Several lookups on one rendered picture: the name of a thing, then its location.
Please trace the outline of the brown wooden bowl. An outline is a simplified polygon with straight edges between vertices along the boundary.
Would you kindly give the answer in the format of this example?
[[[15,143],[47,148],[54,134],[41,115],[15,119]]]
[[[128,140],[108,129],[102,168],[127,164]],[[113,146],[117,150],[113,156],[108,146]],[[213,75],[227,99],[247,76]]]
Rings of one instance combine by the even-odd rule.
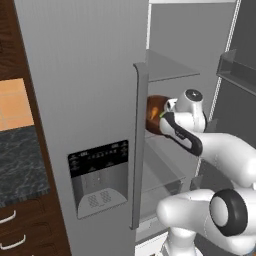
[[[147,112],[146,112],[146,129],[155,134],[161,135],[162,132],[159,128],[159,115],[164,111],[165,103],[169,100],[169,97],[162,95],[152,95],[147,98]],[[150,120],[150,112],[153,107],[158,108],[158,113],[153,120]]]

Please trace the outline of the glass fridge shelf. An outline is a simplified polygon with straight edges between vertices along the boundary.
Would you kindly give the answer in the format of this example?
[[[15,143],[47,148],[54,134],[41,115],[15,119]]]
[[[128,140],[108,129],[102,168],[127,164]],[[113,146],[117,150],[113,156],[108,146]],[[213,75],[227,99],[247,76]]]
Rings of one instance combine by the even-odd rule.
[[[160,191],[165,194],[178,194],[181,191],[185,175],[170,159],[163,137],[145,138],[142,192]]]
[[[150,49],[147,50],[147,65],[150,83],[199,75],[197,70]]]

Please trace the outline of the grey fridge door with dispenser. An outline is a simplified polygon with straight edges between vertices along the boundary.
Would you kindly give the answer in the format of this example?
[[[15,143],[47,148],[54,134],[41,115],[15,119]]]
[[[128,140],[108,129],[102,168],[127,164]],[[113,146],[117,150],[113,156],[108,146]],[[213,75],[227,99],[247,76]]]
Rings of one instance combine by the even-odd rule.
[[[71,256],[134,256],[148,0],[14,0]]]

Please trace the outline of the grey fridge body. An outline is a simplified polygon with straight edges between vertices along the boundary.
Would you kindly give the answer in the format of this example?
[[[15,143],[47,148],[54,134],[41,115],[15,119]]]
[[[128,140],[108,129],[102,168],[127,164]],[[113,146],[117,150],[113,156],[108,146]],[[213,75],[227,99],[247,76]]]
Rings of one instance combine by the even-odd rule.
[[[151,5],[148,49],[199,72],[199,75],[152,82],[149,95],[176,98],[187,89],[203,94],[203,109],[210,119],[220,79],[216,76],[220,55],[229,48],[236,0],[170,0]],[[187,191],[198,174],[200,161],[174,141],[164,138],[170,159],[183,172],[180,192]],[[158,201],[169,196],[160,191],[142,193],[142,217],[137,229],[135,256],[154,256],[166,239],[167,229],[157,220]]]

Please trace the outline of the grey fridge door bin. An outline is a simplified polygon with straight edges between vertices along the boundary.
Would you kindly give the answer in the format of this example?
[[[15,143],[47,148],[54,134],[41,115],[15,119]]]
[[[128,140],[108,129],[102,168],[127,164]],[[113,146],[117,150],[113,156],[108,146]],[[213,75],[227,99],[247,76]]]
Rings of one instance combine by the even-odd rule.
[[[256,69],[239,63],[236,52],[233,49],[220,56],[216,75],[256,96]]]

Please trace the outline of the open grey fridge door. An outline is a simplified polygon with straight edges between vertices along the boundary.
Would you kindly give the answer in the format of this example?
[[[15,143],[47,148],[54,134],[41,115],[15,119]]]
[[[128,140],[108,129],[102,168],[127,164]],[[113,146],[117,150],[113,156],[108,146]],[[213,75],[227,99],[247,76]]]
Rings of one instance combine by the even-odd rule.
[[[256,0],[241,0],[229,50],[256,69]],[[256,96],[221,80],[214,108],[216,132],[235,135],[256,148]]]

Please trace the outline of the dark wooden drawer front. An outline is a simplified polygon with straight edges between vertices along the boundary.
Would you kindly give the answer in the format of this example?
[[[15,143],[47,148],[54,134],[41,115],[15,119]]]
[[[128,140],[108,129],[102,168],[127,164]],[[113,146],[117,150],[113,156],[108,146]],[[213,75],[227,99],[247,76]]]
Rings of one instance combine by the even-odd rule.
[[[0,243],[4,246],[16,243],[24,234],[24,244],[10,250],[0,250],[0,256],[71,256],[65,238],[56,235],[46,223],[6,231],[0,235]]]
[[[37,221],[46,221],[53,229],[64,227],[57,199],[47,195],[0,208],[0,220],[11,217],[13,214],[16,216],[12,220],[0,224],[0,232]]]

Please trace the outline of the dark wooden cupboard panel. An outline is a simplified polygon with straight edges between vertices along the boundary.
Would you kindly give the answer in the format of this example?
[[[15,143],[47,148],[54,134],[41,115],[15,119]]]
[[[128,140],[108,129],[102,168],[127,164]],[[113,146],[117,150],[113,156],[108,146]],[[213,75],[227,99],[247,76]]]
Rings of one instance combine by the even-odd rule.
[[[45,195],[58,201],[14,1],[0,0],[0,208]]]

